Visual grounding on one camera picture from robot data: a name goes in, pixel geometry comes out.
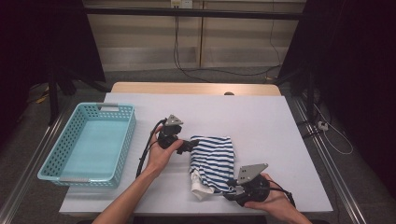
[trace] blue and white striped shirt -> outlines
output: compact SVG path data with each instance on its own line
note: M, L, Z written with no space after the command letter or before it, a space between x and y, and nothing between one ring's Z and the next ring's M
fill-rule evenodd
M233 143L229 136L193 136L199 144L191 152L190 173L197 170L202 184L215 189L215 193L233 193L226 182L233 179Z

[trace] person's left hand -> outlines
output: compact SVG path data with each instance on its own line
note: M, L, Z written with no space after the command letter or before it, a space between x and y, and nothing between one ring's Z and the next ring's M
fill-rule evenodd
M162 126L158 127L157 130L155 130L155 134L152 135L149 142L151 147L149 149L148 164L145 169L152 171L155 176L158 176L163 171L166 164L168 164L172 153L183 144L183 140L177 139L170 147L161 148L157 142L157 133L160 131L161 128Z

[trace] human hand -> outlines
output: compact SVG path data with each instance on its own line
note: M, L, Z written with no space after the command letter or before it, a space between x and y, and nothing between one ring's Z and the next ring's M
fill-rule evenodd
M162 126L158 127L150 139L149 145L151 147L149 148L148 164L145 169L145 171L153 172L155 177L157 177L163 171L166 164L168 164L172 153L183 144L183 140L178 139L168 148L160 147L157 142L157 133L161 128Z
M273 181L268 174L262 174L262 176L267 180ZM271 181L270 188L278 188ZM268 212L271 216L288 223L311 223L290 203L283 192L277 190L270 190L270 194L264 202L247 202L245 207Z

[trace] wall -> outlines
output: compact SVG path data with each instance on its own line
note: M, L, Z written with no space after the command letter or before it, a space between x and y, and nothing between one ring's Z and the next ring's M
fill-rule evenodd
M164 0L84 4L170 7ZM301 12L304 1L193 1L193 8ZM89 15L89 21L105 71L175 67L174 17ZM283 62L296 25L297 21L179 18L178 58L182 67L277 65Z

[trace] cable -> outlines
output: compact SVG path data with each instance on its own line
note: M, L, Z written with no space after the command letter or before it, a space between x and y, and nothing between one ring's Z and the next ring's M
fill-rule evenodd
M143 150L142 157L139 159L140 162L139 162L139 166L137 167L136 178L137 178L138 176L140 176L140 174L141 174L141 172L142 172L143 163L145 162L146 156L147 156L148 153L149 153L149 149L151 148L151 146L152 146L154 143L157 142L157 141L155 141L153 144L151 144L151 145L149 144L149 142L151 141L152 136L155 134L155 131L157 130L158 126L159 126L160 124L162 124L162 123L165 123L165 122L166 122L166 119L162 119L162 120L158 121L158 123L157 123L157 124L154 126L154 128L152 129L152 131L151 131L151 133L150 133L150 135L149 135L149 138L148 138L148 142L146 143L146 147L145 147L145 149Z
M229 72L229 71L224 71L224 70L219 70L219 69L215 69L215 68L195 68L195 69L185 69L182 68L180 65L180 60L179 60L179 55L178 55L178 17L175 18L175 45L174 45L174 63L175 66L177 67L178 70L180 70L185 76L187 77L191 77L191 78L196 78L199 79L201 81L204 82L209 82L209 80L206 80L204 78L200 78L200 77L193 77L189 74L187 74L187 72L196 72L196 71L212 71L212 72L221 72L221 73L226 73L226 74L230 74L230 75L234 75L234 76L240 76L240 77L255 77L255 76L260 76L260 75L264 75L265 74L265 80L264 82L267 81L267 77L268 77L268 72L279 67L280 61L278 65L269 67L268 69L266 69L265 71L259 72L259 73L253 73L253 74L240 74L240 73L235 73L235 72Z
M274 183L275 185L277 185L277 186L279 187L279 189L270 188L271 190L278 190L278 191L281 191L281 192L285 193L286 196L288 197L290 203L291 203L294 207L296 207L296 203L295 203L295 201L294 201L294 199L293 199L293 195L292 195L291 192L289 192L289 191L287 191L287 190L284 190L284 189L283 189L282 187L280 187L280 185L278 185L274 180L268 180L268 182Z
M343 134L341 134L336 128L334 128L334 126L332 126L331 124L330 124L330 122L329 121L327 121L326 120L326 118L323 116L323 114L320 112L320 110L319 110L319 108L314 104L314 107L317 109L317 111L319 112L319 114L320 114L320 116L323 118L323 120L330 126L330 127L332 127L336 132L338 132L342 137L344 137L344 139L346 139L346 141L349 143L349 145L350 145L350 151L349 152L342 152L342 151L340 151L337 147L335 147L333 144L332 144L332 142L330 141L330 139L327 137L327 135L326 135L326 132L323 132L324 133L324 137L327 139L327 141L329 142L329 144L337 151L337 152L339 152L339 153L341 153L341 154L343 154L343 155L349 155L349 154L351 154L352 152L353 152L353 146L352 146L352 144L349 142L349 140L343 135Z
M273 12L275 12L275 1L273 0ZM272 33L273 33L273 31L274 31L274 21L275 20L272 20L272 27L271 27L271 33L270 33L270 45L273 47L273 49L275 50L275 52L276 52L276 55L277 55L277 62L278 62L278 64L280 64L280 58L279 58L279 52L277 51L277 49L275 48L275 46L273 45L273 43L272 43Z

